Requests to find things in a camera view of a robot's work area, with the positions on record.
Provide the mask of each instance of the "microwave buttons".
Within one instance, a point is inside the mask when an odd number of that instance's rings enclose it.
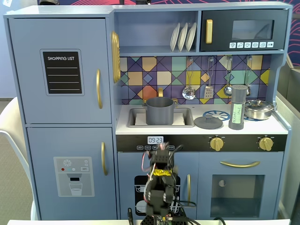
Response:
[[[265,48],[266,45],[267,45],[266,42],[260,42],[260,43],[259,43],[259,47],[260,47],[260,48]]]
[[[230,42],[229,48],[236,48],[236,43],[235,42]]]
[[[244,47],[244,42],[238,42],[237,47],[238,47],[238,48],[243,48],[243,47]]]
[[[251,42],[245,42],[245,48],[251,48]]]
[[[267,43],[267,48],[272,48],[272,47],[274,47],[274,41],[269,41]]]
[[[258,42],[252,42],[252,47],[253,48],[258,48]]]

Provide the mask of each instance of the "ice dispenser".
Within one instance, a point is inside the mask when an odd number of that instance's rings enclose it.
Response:
[[[54,157],[59,197],[94,197],[91,157]]]

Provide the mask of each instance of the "toy kitchen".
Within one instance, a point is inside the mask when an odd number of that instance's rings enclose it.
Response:
[[[168,143],[193,219],[276,219],[292,6],[31,6],[4,15],[38,218],[145,218]],[[177,212],[178,201],[170,209]]]

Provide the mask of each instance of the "microwave window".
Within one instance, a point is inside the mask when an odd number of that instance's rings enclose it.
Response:
[[[273,34],[273,20],[233,21],[233,40],[270,40]]]

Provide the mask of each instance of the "digital clock display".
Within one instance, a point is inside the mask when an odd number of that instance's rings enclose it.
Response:
[[[152,136],[148,137],[148,144],[160,144],[164,142],[163,136]]]

